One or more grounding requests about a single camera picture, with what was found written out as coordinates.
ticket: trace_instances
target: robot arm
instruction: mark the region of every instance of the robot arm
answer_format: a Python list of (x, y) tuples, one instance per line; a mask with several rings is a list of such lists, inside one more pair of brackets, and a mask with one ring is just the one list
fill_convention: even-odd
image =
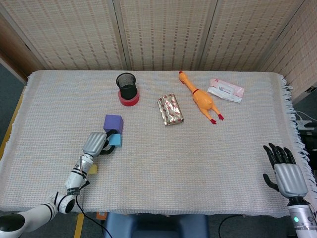
[(317, 238), (315, 217), (304, 200), (308, 189), (301, 169), (296, 164), (292, 152), (279, 146), (269, 144), (264, 146), (274, 169), (277, 184), (273, 183), (267, 174), (263, 178), (267, 185), (289, 199), (287, 205), (298, 238)]
[(100, 154), (109, 154), (114, 146), (108, 148), (107, 138), (115, 133), (92, 132), (87, 139), (81, 156), (71, 171), (65, 187), (67, 195), (52, 193), (45, 203), (20, 213), (11, 213), (0, 217), (0, 238), (18, 238), (24, 232), (31, 232), (51, 221), (58, 212), (69, 213), (75, 205), (75, 197), (80, 189), (89, 184), (86, 180), (93, 159)]

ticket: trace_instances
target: pink package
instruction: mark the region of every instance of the pink package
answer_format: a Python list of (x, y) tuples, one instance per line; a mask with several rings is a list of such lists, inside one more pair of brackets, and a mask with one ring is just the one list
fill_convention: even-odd
[(210, 80), (210, 87), (208, 92), (214, 94), (222, 99), (240, 103), (242, 100), (244, 88), (227, 83), (217, 78)]

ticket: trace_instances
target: black mesh cup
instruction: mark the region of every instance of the black mesh cup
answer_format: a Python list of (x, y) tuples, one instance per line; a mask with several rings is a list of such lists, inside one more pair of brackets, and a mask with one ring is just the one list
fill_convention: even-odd
[(135, 77), (131, 73), (122, 73), (117, 77), (116, 84), (123, 99), (130, 100), (137, 95), (138, 90), (135, 86), (135, 81)]

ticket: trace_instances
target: blue cube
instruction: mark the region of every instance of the blue cube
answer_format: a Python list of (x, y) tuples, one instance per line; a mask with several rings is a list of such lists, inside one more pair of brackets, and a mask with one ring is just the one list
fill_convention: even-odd
[(107, 133), (110, 130), (116, 130), (118, 133), (122, 134), (123, 130), (123, 119), (119, 115), (106, 115), (104, 130)]
[(121, 135), (120, 134), (112, 134), (108, 138), (109, 145), (114, 145), (115, 147), (121, 147)]

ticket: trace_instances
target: yellow rubber chicken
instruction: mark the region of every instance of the yellow rubber chicken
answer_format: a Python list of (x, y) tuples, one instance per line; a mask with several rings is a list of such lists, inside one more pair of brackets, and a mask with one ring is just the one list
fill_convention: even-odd
[(218, 111), (217, 107), (213, 103), (213, 100), (211, 96), (198, 88), (196, 88), (191, 81), (189, 81), (187, 75), (180, 71), (179, 72), (179, 80), (186, 84), (186, 86), (192, 91), (193, 99), (197, 106), (199, 107), (200, 111), (211, 121), (212, 124), (217, 124), (217, 122), (212, 119), (212, 117), (209, 115), (208, 110), (212, 109), (215, 113), (217, 113), (220, 120), (223, 120), (223, 116)]

